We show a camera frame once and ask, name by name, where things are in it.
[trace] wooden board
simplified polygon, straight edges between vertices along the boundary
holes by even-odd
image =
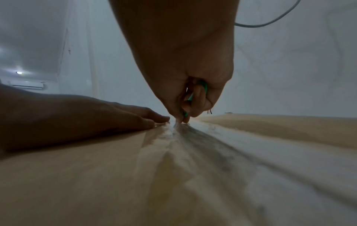
[[[204,117],[5,154],[0,225],[356,225],[355,143],[344,138],[355,121],[317,120]]]

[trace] green pen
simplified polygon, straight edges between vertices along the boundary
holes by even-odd
[[[198,84],[201,84],[205,88],[205,92],[207,93],[207,83],[205,81],[203,81],[203,80],[199,80]],[[192,101],[192,98],[193,98],[193,94],[191,94],[191,96],[189,98],[189,101]],[[185,112],[183,114],[183,116],[187,117],[188,116],[187,112]]]

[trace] ceiling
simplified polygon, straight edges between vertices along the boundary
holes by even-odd
[[[0,76],[57,79],[69,1],[0,0]]]

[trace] air conditioner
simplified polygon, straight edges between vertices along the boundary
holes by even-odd
[[[41,82],[28,81],[10,81],[10,85],[20,89],[43,89],[44,84]]]

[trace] wire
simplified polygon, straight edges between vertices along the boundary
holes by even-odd
[[[272,20],[268,23],[263,23],[263,24],[257,24],[257,25],[246,25],[246,24],[241,24],[241,23],[234,23],[235,26],[238,27],[242,27],[242,28],[261,28],[261,27],[265,27],[267,25],[270,25],[272,23],[277,22],[278,20],[280,20],[281,18],[283,18],[284,16],[286,16],[288,13],[290,13],[293,9],[295,9],[295,7],[300,3],[301,0],[297,0],[296,3],[290,8],[288,9],[285,13],[283,13],[281,16],[279,16],[278,18],[276,18],[275,20]]]

